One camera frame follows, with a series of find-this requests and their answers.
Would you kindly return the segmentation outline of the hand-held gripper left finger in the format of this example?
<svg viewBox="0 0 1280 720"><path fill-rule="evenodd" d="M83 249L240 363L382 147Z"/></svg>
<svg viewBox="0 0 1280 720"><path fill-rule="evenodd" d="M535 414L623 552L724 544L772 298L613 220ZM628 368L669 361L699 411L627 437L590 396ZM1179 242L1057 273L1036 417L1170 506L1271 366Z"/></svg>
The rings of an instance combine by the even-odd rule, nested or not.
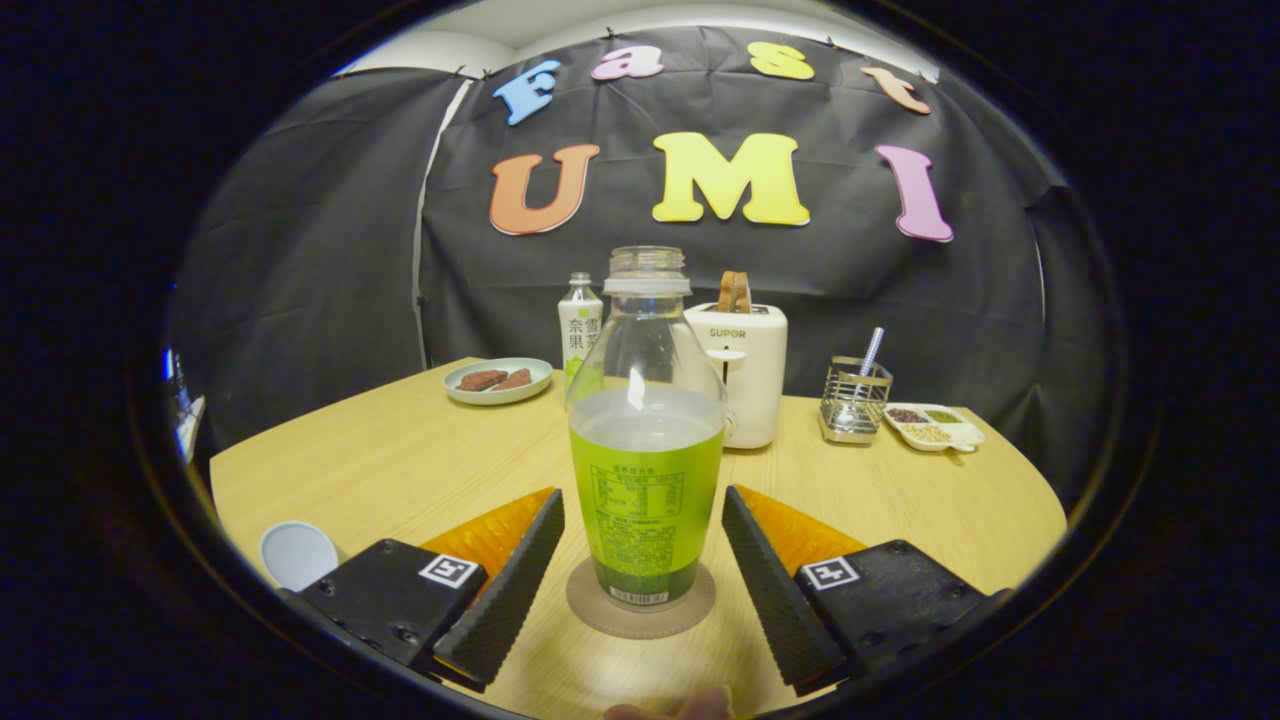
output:
<svg viewBox="0 0 1280 720"><path fill-rule="evenodd" d="M468 689L492 684L564 529L547 487L421 546L380 539L298 593L339 641Z"/></svg>

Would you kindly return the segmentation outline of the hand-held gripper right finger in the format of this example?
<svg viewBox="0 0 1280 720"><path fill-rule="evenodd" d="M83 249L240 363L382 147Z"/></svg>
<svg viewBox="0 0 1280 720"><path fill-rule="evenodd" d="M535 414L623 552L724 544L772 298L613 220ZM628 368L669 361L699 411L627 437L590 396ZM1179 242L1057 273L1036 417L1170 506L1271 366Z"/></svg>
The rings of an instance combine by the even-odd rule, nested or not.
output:
<svg viewBox="0 0 1280 720"><path fill-rule="evenodd" d="M744 486L726 491L722 525L795 691L882 671L991 612L989 596L905 539L868 547Z"/></svg>

